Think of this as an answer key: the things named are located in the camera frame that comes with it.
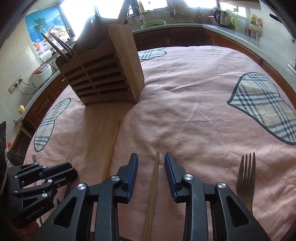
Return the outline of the light tan wooden chopstick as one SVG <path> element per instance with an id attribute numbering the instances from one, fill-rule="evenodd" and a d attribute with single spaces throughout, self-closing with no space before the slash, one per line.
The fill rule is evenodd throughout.
<path id="1" fill-rule="evenodd" d="M 115 142 L 116 142 L 119 126 L 120 126 L 120 120 L 118 120 L 118 122 L 116 124 L 114 135 L 113 135 L 113 138 L 111 140 L 107 160 L 106 160 L 106 163 L 104 165 L 102 181 L 106 180 L 109 177 L 111 162 L 112 162 L 112 157 L 113 157 L 113 151 L 114 151 L 114 145 L 115 145 Z"/>

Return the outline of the dark wooden chopstick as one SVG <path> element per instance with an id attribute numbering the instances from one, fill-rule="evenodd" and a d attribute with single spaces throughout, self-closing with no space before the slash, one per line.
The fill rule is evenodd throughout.
<path id="1" fill-rule="evenodd" d="M 49 32 L 49 34 L 72 56 L 75 57 L 76 54 L 73 51 L 73 49 L 66 44 L 65 42 L 63 42 L 62 40 L 60 40 L 58 37 L 56 37 L 54 34 L 52 34 L 51 32 Z"/>

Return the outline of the large metal fork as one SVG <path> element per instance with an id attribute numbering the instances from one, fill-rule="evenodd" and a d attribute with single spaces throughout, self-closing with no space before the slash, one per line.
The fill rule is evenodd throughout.
<path id="1" fill-rule="evenodd" d="M 251 213 L 253 213 L 255 171 L 255 152 L 243 155 L 239 165 L 236 190 L 238 198 Z"/>

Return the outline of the white red rice cooker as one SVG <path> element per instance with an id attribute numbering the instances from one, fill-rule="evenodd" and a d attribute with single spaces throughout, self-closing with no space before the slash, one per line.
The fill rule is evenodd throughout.
<path id="1" fill-rule="evenodd" d="M 41 87 L 52 75 L 50 64 L 45 63 L 40 65 L 30 76 L 29 85 L 34 88 Z"/>

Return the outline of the wooden utensil holder box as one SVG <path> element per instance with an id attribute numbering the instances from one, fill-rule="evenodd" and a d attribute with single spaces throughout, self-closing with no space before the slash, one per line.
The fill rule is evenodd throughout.
<path id="1" fill-rule="evenodd" d="M 132 101 L 144 88 L 144 74 L 128 23 L 91 16 L 71 52 L 56 65 L 85 104 Z"/>

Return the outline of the dark chopstick in holder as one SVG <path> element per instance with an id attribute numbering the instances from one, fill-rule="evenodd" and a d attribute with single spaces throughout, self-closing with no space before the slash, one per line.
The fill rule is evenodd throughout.
<path id="1" fill-rule="evenodd" d="M 46 37 L 43 33 L 41 33 L 41 35 L 44 37 L 44 39 L 55 49 L 55 51 L 57 53 L 59 53 L 59 55 L 66 61 L 66 63 L 69 62 L 69 58 L 68 56 L 62 52 L 48 37 Z"/>

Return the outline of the lower dark wooden cabinets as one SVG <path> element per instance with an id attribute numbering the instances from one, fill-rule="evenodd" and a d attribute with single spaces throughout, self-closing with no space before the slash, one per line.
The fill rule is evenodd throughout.
<path id="1" fill-rule="evenodd" d="M 254 39 L 244 33 L 214 25 L 174 24 L 133 32 L 139 51 L 172 46 L 214 45 L 244 53 L 255 61 L 295 103 L 295 73 L 273 44 Z M 25 102 L 25 113 L 17 116 L 15 126 L 32 137 L 54 101 L 66 88 L 67 81 L 55 71 Z"/>

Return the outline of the green colander bowl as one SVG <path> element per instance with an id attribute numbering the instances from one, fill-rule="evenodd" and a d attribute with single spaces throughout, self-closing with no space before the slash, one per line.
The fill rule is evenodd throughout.
<path id="1" fill-rule="evenodd" d="M 164 20 L 151 20 L 151 21 L 145 22 L 141 26 L 141 29 L 156 27 L 156 26 L 162 26 L 162 25 L 165 25 L 165 24 L 166 24 L 166 22 Z"/>

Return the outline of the tropical fruit poster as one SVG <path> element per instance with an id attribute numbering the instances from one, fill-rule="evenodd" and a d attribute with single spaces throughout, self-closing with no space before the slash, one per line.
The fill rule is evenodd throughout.
<path id="1" fill-rule="evenodd" d="M 52 35 L 64 42 L 70 39 L 57 6 L 44 8 L 25 16 L 25 23 L 32 44 L 42 62 L 53 53 L 53 47 L 46 39 L 50 39 L 60 50 L 63 49 L 62 46 Z"/>

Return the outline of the spice jar set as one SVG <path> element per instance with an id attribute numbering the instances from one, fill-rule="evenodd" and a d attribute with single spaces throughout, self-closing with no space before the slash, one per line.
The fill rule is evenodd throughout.
<path id="1" fill-rule="evenodd" d="M 245 34 L 257 40 L 259 40 L 262 36 L 262 32 L 248 26 L 245 26 Z"/>

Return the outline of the stainless electric kettle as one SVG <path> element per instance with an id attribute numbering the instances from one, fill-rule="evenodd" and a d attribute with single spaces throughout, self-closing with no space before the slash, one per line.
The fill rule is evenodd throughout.
<path id="1" fill-rule="evenodd" d="M 213 16 L 215 21 L 219 24 L 219 25 L 225 25 L 225 18 L 226 18 L 226 12 L 222 11 L 220 9 L 215 9 L 213 11 Z"/>

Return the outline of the wooden dish rack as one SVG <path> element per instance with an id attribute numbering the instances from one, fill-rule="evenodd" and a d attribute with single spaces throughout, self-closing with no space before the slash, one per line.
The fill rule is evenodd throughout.
<path id="1" fill-rule="evenodd" d="M 189 17 L 187 4 L 184 0 L 166 0 L 171 19 L 185 19 Z"/>

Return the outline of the yellow bottle on windowsill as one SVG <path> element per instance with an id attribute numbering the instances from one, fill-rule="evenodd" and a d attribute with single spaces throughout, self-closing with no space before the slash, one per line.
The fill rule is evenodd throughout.
<path id="1" fill-rule="evenodd" d="M 141 1 L 138 1 L 138 5 L 139 5 L 139 8 L 140 8 L 140 11 L 141 11 L 142 13 L 145 13 L 144 6 L 143 6 L 143 4 L 142 4 Z"/>

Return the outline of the condiment bottles group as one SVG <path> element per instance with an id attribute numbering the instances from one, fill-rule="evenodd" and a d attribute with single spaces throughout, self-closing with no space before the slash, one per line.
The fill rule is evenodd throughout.
<path id="1" fill-rule="evenodd" d="M 249 21 L 250 21 L 250 24 L 252 24 L 252 25 L 255 25 L 255 26 L 259 27 L 259 28 L 262 28 L 263 27 L 261 18 L 258 18 L 254 14 L 250 16 L 250 20 Z"/>

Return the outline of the wall power socket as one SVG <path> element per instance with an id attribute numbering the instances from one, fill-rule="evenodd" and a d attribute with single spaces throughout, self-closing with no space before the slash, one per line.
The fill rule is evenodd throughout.
<path id="1" fill-rule="evenodd" d="M 21 84 L 23 82 L 23 76 L 22 75 L 20 75 L 17 79 L 16 79 L 16 81 L 11 85 L 11 87 L 9 88 L 9 92 L 10 92 L 10 94 L 12 94 L 14 91 L 15 91 L 15 89 Z"/>

